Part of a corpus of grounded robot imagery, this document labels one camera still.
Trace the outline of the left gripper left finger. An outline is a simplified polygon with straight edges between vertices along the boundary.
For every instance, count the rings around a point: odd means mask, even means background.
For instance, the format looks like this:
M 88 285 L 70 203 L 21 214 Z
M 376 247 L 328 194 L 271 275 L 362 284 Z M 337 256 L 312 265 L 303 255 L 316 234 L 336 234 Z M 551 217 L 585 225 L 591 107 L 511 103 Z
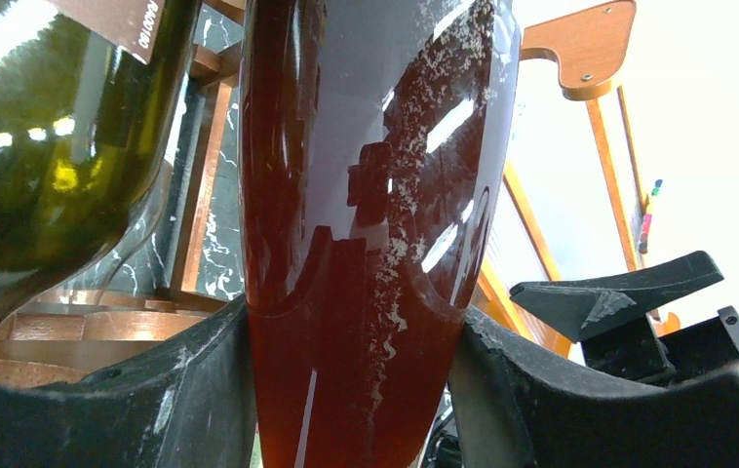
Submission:
M 246 467 L 246 302 L 76 384 L 0 386 L 0 467 Z

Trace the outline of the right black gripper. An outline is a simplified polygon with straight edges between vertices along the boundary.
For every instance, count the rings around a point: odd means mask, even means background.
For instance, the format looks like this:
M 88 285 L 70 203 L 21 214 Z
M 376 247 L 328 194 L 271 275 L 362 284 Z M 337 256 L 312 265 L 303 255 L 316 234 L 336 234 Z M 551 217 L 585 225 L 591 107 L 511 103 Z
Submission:
M 661 337 L 643 317 L 722 280 L 711 256 L 696 251 L 619 275 L 522 282 L 509 294 L 512 302 L 568 340 L 583 341 L 587 367 L 669 387 L 739 364 L 739 314 L 728 306 L 715 318 Z

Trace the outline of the green wine bottle brown label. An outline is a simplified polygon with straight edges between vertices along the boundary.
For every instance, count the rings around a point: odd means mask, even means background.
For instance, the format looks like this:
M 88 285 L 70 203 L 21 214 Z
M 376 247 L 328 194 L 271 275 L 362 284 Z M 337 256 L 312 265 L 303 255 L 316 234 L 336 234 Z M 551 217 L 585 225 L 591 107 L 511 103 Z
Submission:
M 0 1 L 0 323 L 143 210 L 197 1 Z

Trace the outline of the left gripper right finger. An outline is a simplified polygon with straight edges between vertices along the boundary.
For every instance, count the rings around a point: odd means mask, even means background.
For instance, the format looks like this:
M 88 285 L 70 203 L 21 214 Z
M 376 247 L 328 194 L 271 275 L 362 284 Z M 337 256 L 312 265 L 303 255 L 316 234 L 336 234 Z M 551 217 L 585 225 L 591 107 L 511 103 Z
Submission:
M 470 308 L 448 386 L 467 467 L 739 467 L 739 365 L 646 385 Z

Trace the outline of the dark red wine bottle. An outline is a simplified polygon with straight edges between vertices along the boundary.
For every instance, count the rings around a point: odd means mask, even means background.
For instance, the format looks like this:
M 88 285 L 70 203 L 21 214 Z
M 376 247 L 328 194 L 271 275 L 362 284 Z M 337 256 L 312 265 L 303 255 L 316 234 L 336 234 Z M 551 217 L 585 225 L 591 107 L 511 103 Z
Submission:
M 508 1 L 251 1 L 245 297 L 267 467 L 415 467 L 499 195 Z

